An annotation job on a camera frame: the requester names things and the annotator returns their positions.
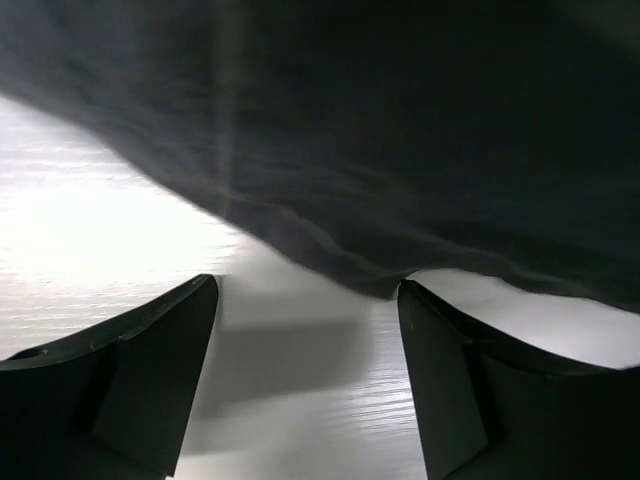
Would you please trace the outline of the dark grey checked pillowcase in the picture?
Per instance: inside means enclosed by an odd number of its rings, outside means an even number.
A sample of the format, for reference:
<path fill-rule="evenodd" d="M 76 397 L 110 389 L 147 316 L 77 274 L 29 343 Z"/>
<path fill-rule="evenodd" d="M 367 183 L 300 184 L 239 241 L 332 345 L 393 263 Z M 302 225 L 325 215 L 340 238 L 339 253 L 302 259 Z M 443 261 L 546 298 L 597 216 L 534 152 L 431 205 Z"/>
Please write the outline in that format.
<path fill-rule="evenodd" d="M 1 91 L 357 293 L 639 309 L 635 1 L 5 1 Z"/>

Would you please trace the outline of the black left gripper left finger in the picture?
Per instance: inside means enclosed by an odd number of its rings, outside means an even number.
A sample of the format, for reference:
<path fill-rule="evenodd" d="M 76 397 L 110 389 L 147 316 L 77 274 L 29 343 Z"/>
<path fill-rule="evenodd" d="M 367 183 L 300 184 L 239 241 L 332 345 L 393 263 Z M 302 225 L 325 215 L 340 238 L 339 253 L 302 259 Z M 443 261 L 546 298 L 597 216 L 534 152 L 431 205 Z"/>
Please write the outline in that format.
<path fill-rule="evenodd" d="M 1 363 L 1 475 L 12 480 L 167 479 L 214 326 L 216 279 Z"/>

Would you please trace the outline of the white pillow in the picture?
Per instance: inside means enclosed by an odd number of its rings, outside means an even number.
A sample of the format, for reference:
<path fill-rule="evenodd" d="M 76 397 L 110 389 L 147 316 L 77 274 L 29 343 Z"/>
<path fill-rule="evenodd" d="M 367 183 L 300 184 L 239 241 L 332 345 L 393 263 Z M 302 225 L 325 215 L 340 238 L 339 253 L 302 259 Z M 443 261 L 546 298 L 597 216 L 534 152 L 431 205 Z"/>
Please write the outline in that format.
<path fill-rule="evenodd" d="M 357 362 L 372 355 L 385 332 L 388 344 L 399 340 L 393 302 L 350 293 L 245 235 L 219 247 L 211 267 L 223 277 L 226 331 L 296 333 Z M 639 363 L 636 314 L 584 299 L 529 294 L 456 270 L 412 278 L 459 310 L 551 353 L 617 369 Z"/>

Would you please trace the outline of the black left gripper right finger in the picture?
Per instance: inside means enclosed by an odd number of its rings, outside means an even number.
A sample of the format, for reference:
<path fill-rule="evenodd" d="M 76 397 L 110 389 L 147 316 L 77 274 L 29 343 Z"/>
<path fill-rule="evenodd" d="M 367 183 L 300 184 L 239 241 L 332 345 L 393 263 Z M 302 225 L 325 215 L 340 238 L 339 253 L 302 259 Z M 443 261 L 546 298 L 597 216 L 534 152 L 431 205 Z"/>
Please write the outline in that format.
<path fill-rule="evenodd" d="M 544 351 L 414 281 L 397 304 L 429 478 L 638 477 L 637 368 Z"/>

